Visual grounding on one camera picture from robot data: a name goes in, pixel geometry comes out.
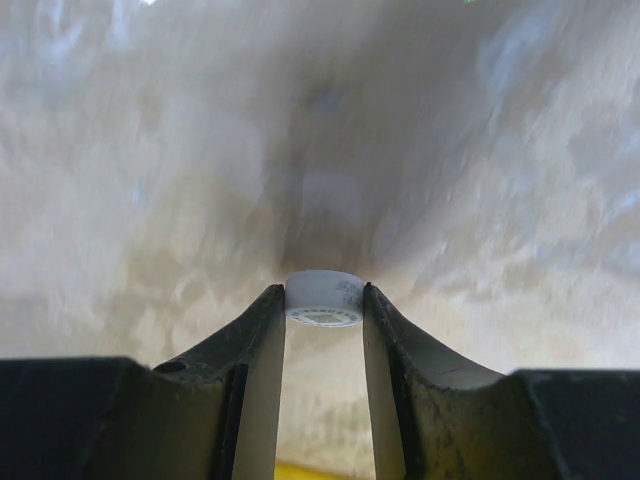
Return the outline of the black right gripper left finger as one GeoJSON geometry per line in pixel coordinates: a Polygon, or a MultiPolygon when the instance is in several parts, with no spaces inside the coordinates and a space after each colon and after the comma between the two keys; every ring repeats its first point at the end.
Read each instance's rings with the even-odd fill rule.
{"type": "Polygon", "coordinates": [[[1,364],[5,479],[270,479],[284,289],[148,368],[127,357],[1,364]]]}

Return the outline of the small white bottle cap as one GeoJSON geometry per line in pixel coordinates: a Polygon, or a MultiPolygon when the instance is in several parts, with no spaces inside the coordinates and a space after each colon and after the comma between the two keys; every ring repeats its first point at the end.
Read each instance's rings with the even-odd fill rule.
{"type": "Polygon", "coordinates": [[[291,274],[285,282],[285,315],[324,328],[342,328],[363,320],[365,283],[357,276],[332,270],[291,274]]]}

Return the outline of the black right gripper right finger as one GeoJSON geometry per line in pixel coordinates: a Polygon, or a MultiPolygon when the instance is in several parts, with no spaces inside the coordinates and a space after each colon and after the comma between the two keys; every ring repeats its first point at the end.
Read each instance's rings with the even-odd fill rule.
{"type": "Polygon", "coordinates": [[[380,479],[635,479],[635,370],[503,375],[364,290],[363,342],[380,479]]]}

